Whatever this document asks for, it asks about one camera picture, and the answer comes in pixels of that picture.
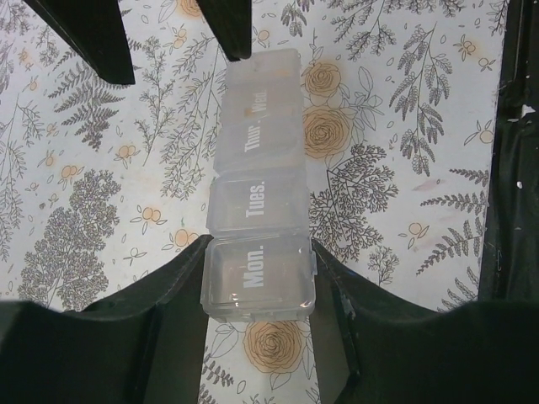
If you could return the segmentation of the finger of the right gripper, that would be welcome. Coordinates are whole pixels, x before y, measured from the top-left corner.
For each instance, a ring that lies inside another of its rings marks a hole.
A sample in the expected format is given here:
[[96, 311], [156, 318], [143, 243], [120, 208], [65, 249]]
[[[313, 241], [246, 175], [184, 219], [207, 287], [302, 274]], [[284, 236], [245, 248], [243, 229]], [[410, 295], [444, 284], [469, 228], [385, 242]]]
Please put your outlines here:
[[198, 5], [228, 60], [252, 55], [252, 1], [199, 0]]
[[100, 78], [136, 83], [119, 3], [115, 0], [27, 0], [25, 2]]

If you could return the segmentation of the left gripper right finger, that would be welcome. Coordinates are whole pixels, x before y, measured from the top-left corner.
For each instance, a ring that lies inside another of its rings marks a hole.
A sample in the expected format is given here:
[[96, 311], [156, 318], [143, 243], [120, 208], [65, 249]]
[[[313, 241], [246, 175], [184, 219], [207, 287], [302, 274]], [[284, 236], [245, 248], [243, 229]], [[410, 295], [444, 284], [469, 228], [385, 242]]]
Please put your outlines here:
[[323, 403], [535, 403], [538, 306], [438, 312], [343, 265], [320, 243], [312, 345]]

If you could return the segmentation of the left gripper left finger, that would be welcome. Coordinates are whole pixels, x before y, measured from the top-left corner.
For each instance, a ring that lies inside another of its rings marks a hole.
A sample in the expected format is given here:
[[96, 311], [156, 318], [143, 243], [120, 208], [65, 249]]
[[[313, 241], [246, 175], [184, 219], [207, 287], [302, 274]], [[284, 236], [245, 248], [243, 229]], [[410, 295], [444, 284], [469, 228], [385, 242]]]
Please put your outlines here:
[[207, 235], [81, 311], [1, 304], [4, 403], [195, 403], [208, 317]]

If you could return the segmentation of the clear weekly pill organizer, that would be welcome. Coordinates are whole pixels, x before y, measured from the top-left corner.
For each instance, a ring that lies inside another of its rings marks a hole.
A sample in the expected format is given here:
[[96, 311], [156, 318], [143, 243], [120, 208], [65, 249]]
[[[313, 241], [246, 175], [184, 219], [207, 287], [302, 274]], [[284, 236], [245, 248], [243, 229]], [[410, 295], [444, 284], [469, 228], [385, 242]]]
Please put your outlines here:
[[315, 306], [300, 72], [294, 49], [227, 67], [200, 295], [221, 322], [302, 320]]

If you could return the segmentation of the floral table mat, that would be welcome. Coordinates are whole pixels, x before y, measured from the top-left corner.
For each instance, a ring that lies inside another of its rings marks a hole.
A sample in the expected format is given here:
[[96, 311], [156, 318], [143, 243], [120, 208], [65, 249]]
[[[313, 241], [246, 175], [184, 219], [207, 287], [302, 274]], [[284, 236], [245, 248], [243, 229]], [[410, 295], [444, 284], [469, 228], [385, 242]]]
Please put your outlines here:
[[[122, 1], [136, 84], [1, 4], [1, 297], [80, 310], [206, 231], [225, 56], [193, 1]], [[444, 311], [478, 292], [505, 1], [256, 1], [302, 61], [312, 234]]]

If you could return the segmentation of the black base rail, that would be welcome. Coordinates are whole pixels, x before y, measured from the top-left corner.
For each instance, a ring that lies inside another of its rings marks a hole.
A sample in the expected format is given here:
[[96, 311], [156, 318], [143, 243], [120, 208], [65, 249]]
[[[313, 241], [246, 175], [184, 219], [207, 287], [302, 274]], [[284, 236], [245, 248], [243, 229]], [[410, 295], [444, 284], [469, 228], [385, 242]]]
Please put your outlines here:
[[538, 3], [509, 4], [479, 300], [538, 299]]

